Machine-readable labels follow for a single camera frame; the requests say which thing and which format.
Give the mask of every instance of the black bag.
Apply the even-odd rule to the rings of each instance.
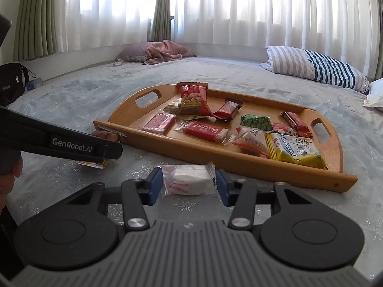
[[[19,63],[0,66],[0,105],[3,107],[9,105],[24,93],[25,86],[29,82],[28,72],[30,72],[28,68]]]

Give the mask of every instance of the striped pillow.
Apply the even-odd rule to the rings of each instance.
[[[269,46],[269,61],[261,66],[273,73],[286,74],[312,81],[351,88],[367,94],[367,78],[349,64],[329,56],[286,46]]]

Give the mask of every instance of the curtain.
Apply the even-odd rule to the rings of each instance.
[[[375,75],[378,0],[177,0],[175,42],[285,45]]]
[[[54,0],[20,0],[13,59],[23,61],[57,52]]]
[[[375,73],[375,79],[381,79],[383,77],[383,0],[379,2],[379,20],[380,20],[380,42],[379,42],[379,58],[377,71]]]
[[[153,0],[56,0],[59,51],[147,41]]]
[[[171,40],[170,0],[155,0],[155,3],[149,41]]]

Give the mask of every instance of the bedsheet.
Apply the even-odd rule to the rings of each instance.
[[[198,57],[159,65],[103,65],[73,72],[26,93],[11,108],[50,123],[90,133],[94,130],[94,119],[108,120],[119,103],[134,92],[178,81],[209,82],[214,89],[296,103],[325,115],[338,132],[344,152],[344,172],[356,174],[359,180],[344,194],[312,189],[304,191],[361,226],[365,247],[355,266],[367,278],[380,272],[383,268],[383,220],[380,221],[383,219],[383,116],[376,109],[362,106],[366,96],[361,93],[272,74],[253,62]],[[17,223],[92,182],[117,186],[131,177],[145,177],[157,165],[184,163],[126,145],[122,157],[111,161],[106,169],[28,153],[22,153],[22,156],[23,174],[8,196],[8,207]],[[218,195],[170,195],[145,210],[153,222],[157,218],[206,217],[227,221],[232,209],[225,208]],[[120,223],[121,206],[110,206],[108,215]],[[269,216],[268,206],[258,206],[255,222],[261,223]]]

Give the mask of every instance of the human hand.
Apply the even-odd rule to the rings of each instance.
[[[6,195],[12,191],[13,185],[15,184],[15,177],[19,178],[21,176],[22,169],[23,158],[20,157],[9,174],[0,176],[0,214],[1,210],[5,207]]]

